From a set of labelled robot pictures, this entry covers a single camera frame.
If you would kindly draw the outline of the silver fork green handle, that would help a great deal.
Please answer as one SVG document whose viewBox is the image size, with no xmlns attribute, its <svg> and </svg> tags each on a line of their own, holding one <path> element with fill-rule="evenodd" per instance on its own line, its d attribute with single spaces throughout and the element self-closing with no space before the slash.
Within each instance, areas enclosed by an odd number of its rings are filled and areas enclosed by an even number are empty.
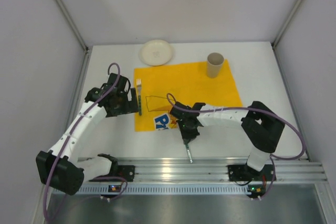
<svg viewBox="0 0 336 224">
<path fill-rule="evenodd" d="M 141 116 L 142 115 L 142 103 L 141 103 L 142 81 L 141 81 L 141 79 L 136 79 L 136 88 L 137 88 L 137 94 L 138 94 L 139 116 Z"/>
</svg>

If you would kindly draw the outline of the yellow cartoon placemat cloth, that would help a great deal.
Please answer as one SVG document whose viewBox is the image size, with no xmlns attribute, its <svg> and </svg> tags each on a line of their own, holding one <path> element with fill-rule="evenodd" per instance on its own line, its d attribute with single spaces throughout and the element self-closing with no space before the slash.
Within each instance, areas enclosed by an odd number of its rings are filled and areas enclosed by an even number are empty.
<svg viewBox="0 0 336 224">
<path fill-rule="evenodd" d="M 176 119 L 169 115 L 172 106 L 166 98 L 167 93 L 188 106 L 196 102 L 214 106 L 242 106 L 228 61 L 224 61 L 216 78 L 209 78 L 206 69 L 206 62 L 136 68 L 134 80 L 141 80 L 142 113 L 134 116 L 135 131 L 177 127 Z"/>
</svg>

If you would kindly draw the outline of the silver spoon green handle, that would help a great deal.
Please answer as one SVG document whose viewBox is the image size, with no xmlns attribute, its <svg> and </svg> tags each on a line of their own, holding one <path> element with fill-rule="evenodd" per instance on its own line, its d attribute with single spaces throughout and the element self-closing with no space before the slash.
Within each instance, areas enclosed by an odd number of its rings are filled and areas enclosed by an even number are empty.
<svg viewBox="0 0 336 224">
<path fill-rule="evenodd" d="M 193 158 L 192 158 L 192 154 L 191 154 L 189 145 L 188 145 L 188 144 L 185 144 L 185 148 L 186 148 L 186 152 L 187 152 L 188 159 L 189 159 L 190 163 L 192 164 L 192 163 L 193 163 Z"/>
</svg>

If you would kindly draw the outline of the cream round plate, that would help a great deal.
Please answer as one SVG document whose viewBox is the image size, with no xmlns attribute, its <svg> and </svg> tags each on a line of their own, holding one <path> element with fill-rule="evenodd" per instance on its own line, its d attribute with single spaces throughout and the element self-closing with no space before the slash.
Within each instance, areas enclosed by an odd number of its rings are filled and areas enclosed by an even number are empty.
<svg viewBox="0 0 336 224">
<path fill-rule="evenodd" d="M 149 66 L 161 66 L 168 63 L 174 56 L 174 49 L 165 40 L 150 40 L 139 51 L 140 60 Z"/>
</svg>

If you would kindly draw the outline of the beige paper cup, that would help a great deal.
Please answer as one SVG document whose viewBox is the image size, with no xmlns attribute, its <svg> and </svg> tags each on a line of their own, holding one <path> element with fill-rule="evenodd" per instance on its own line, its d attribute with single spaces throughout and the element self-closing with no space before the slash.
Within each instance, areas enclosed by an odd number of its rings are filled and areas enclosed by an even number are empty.
<svg viewBox="0 0 336 224">
<path fill-rule="evenodd" d="M 224 63 L 223 55 L 213 52 L 207 56 L 206 74 L 209 78 L 216 78 Z"/>
</svg>

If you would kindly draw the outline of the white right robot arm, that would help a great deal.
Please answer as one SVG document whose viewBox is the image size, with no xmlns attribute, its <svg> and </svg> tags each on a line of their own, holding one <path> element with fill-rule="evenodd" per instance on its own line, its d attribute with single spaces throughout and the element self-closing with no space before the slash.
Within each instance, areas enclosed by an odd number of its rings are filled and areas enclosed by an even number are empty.
<svg viewBox="0 0 336 224">
<path fill-rule="evenodd" d="M 238 179 L 252 180 L 259 176 L 266 161 L 275 152 L 285 128 L 277 116 L 260 101 L 246 109 L 230 109 L 197 102 L 192 107 L 176 102 L 169 114 L 174 117 L 185 145 L 199 136 L 199 127 L 226 127 L 242 129 L 252 148 L 247 161 L 238 173 Z"/>
</svg>

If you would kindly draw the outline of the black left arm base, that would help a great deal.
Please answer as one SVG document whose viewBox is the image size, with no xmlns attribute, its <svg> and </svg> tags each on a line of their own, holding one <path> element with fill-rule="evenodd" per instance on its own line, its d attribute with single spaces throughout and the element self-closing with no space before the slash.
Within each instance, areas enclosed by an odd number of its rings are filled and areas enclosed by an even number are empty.
<svg viewBox="0 0 336 224">
<path fill-rule="evenodd" d="M 109 173 L 107 175 L 99 176 L 92 179 L 90 182 L 117 182 L 121 177 L 127 182 L 133 182 L 135 177 L 135 166 L 134 165 L 119 165 L 114 173 Z"/>
</svg>

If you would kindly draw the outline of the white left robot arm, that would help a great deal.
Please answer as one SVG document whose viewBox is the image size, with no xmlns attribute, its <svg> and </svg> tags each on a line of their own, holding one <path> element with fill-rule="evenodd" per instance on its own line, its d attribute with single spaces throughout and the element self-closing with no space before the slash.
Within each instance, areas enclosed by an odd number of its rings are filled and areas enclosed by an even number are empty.
<svg viewBox="0 0 336 224">
<path fill-rule="evenodd" d="M 38 153 L 36 164 L 41 182 L 74 195 L 84 182 L 105 177 L 114 180 L 120 174 L 115 157 L 99 154 L 80 161 L 79 155 L 93 143 L 91 133 L 100 121 L 138 112 L 136 94 L 130 80 L 116 73 L 111 73 L 101 87 L 89 90 L 79 113 L 58 142 L 49 151 Z"/>
</svg>

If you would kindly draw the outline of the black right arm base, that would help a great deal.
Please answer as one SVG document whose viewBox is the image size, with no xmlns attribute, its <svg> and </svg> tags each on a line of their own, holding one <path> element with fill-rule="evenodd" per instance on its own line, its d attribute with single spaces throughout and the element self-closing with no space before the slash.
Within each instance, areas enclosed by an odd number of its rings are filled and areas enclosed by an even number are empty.
<svg viewBox="0 0 336 224">
<path fill-rule="evenodd" d="M 275 169 L 270 164 L 266 164 L 260 172 L 250 168 L 247 164 L 228 165 L 227 169 L 230 182 L 262 182 L 263 179 L 270 182 L 275 174 Z"/>
</svg>

